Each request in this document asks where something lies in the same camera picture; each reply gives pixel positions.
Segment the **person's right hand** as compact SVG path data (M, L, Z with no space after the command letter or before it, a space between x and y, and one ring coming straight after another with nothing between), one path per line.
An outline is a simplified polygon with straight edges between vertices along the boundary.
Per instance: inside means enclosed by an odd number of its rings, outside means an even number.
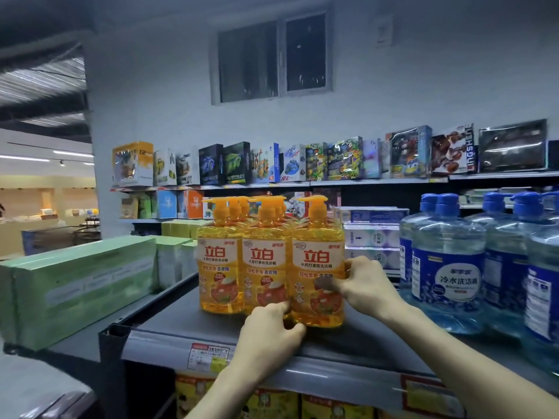
M345 262L346 277L353 279L353 294L344 298L356 311L390 326L418 315L419 310L405 302L390 282L378 261L360 256ZM325 278L316 278L317 288L325 290Z

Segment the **yellow pump detergent bottle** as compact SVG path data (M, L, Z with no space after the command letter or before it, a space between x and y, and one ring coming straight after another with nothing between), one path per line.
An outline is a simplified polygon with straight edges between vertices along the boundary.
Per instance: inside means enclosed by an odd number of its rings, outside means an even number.
M339 221L329 217L327 197L298 197L308 214L292 234L292 262L288 277L291 315L295 322L322 329L340 327L344 300L320 286L322 279L346 279L345 235Z

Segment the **person's right forearm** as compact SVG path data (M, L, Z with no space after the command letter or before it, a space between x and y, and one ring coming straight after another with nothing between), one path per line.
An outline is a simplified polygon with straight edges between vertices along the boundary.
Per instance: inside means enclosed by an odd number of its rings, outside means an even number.
M472 349L405 302L379 320L452 391L474 419L559 419L559 399Z

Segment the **stack of white paper packets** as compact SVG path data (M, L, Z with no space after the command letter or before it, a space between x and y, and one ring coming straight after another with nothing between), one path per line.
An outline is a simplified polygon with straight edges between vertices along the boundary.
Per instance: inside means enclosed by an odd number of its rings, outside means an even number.
M367 257L384 270L400 274L400 228L398 225L344 224L346 259Z

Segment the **yellow packet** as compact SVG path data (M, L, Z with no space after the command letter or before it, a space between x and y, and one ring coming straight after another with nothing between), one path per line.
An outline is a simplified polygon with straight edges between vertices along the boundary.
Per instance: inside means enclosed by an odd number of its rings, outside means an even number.
M374 419L375 408L301 395L301 419Z
M200 373L176 372L176 419L185 419L212 387L215 378Z
M243 405L238 419L299 419L299 394L258 388Z

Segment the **stack of blue white boxes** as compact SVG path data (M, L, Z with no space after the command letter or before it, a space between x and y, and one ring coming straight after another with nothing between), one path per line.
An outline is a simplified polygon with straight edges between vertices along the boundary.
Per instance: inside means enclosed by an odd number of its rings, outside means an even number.
M397 225L409 209L397 207L334 207L333 214L343 224Z

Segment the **blue pump detergent bottle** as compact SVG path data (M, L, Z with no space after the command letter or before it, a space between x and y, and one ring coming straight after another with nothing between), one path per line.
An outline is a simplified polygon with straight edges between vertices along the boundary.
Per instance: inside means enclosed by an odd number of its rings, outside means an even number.
M420 212L406 216L400 221L400 283L399 292L404 300L411 302L411 276L413 257L413 231L417 223L431 218L437 204L437 194L423 194L420 200Z
M544 222L541 195L525 191L512 197L513 213L496 219L486 231L484 302L490 329L520 338L526 309L528 237Z
M467 216L465 220L478 224L485 231L489 231L497 225L502 225L512 218L512 215L506 212L506 199L513 196L512 193L488 192L484 194L482 212Z
M485 227L460 217L459 196L438 195L412 234L410 303L449 333L481 333L485 246Z
M521 345L528 359L559 377L559 191L555 224L532 234L528 255L525 334Z

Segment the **grey metal shelf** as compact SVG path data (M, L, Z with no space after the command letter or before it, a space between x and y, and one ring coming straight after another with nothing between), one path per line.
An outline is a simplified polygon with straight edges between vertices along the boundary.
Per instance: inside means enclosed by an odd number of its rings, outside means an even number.
M173 419L174 375L193 343L235 349L243 315L199 310L196 278L149 296L45 351L45 361L90 386L107 419ZM338 329L309 328L300 351L265 386L402 410L400 375L439 380L393 331L345 307Z

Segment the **white red toy box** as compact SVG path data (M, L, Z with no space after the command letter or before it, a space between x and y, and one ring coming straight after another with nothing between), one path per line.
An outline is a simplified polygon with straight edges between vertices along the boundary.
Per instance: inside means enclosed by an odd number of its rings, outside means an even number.
M326 202L328 210L341 206L341 191L337 187L318 187L309 188L305 191L288 191L283 195L286 197L285 203L288 210L296 216L303 216L309 206L308 203L299 201L297 198L322 195L328 199Z

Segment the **white price tag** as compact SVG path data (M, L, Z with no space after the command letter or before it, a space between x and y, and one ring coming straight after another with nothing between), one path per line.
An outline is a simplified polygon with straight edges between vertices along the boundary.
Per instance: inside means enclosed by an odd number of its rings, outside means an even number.
M188 355L187 370L218 374L228 366L233 353L230 346L193 343Z

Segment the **group of yellow detergent bottles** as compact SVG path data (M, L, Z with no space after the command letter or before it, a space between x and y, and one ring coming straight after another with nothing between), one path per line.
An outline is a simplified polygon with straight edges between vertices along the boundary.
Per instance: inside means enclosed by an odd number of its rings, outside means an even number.
M281 197L213 197L213 221L197 230L199 305L217 315L249 315L289 300L293 227Z

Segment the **green white carton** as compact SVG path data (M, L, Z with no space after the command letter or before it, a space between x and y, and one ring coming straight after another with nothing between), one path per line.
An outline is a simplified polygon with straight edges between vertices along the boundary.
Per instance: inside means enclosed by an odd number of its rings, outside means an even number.
M161 290L169 289L183 280L181 247L192 239L156 236L157 285Z
M187 280L192 275L198 273L196 260L197 240L190 239L181 245L180 260L182 264L182 279Z

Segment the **row of colourful toy boxes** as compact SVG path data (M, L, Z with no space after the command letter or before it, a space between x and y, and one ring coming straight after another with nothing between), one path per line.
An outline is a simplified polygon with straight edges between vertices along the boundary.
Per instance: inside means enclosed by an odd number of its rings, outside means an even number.
M380 138L309 144L247 141L178 149L135 141L112 150L112 187L298 184L345 180L559 177L559 140L547 119L435 132L416 126Z

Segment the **yellow-green flat boxes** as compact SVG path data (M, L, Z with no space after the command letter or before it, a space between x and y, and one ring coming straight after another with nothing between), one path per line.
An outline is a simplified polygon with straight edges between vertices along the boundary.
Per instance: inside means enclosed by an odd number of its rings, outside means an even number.
M211 223L212 220L208 219L173 219L162 223L161 235L197 239L197 230Z

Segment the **dark display counter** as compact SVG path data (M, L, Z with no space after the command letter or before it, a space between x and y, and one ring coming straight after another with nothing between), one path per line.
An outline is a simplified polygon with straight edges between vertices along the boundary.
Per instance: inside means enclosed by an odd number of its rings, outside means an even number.
M34 255L101 240L97 226L65 226L21 231L24 255Z

